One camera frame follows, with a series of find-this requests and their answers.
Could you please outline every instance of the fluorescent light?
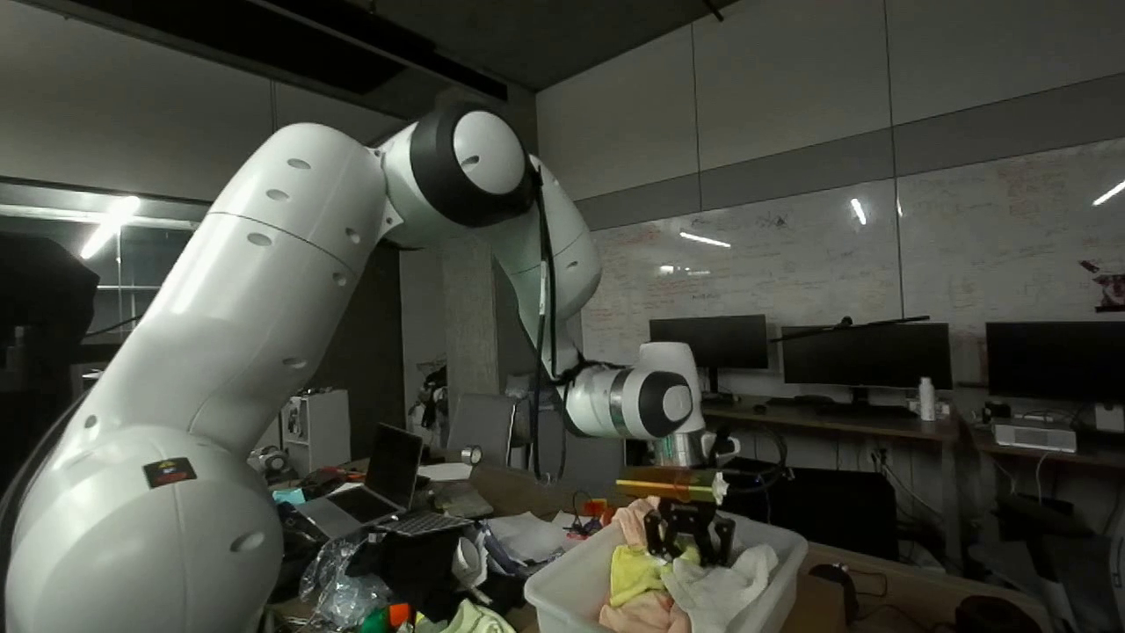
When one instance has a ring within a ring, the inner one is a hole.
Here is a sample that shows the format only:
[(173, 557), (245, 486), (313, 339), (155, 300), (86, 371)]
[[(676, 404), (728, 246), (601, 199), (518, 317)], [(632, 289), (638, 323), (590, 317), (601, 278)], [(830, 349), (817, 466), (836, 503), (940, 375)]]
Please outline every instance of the fluorescent light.
[(1093, 207), (1102, 207), (1102, 203), (1115, 199), (1123, 190), (1125, 190), (1125, 178), (1123, 178), (1123, 184), (1115, 184), (1107, 193), (1102, 193), (1102, 197), (1093, 199)]
[(714, 237), (700, 237), (700, 232), (680, 232), (684, 240), (690, 244), (704, 244), (704, 246), (714, 246), (714, 248), (733, 248), (733, 244), (724, 240), (714, 240)]
[(870, 225), (870, 210), (864, 210), (864, 203), (859, 197), (851, 197), (851, 216), (856, 216), (859, 225)]
[(78, 257), (97, 260), (107, 248), (107, 244), (139, 216), (139, 207), (141, 207), (141, 197), (118, 197), (107, 207), (107, 217), (100, 223), (100, 228), (78, 248)]

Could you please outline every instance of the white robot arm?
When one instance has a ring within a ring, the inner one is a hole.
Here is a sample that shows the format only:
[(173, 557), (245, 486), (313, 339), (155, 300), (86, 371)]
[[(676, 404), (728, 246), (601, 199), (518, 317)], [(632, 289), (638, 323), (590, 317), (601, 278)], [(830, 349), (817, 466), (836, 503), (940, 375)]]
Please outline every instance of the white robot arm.
[[(245, 449), (313, 375), (372, 246), (463, 232), (494, 246), (531, 339), (596, 296), (583, 217), (500, 117), (435, 110), (379, 149), (279, 130), (40, 464), (12, 537), (8, 629), (254, 629), (283, 528)], [(541, 357), (586, 436), (654, 438), (694, 414), (684, 371), (583, 364), (563, 339)]]

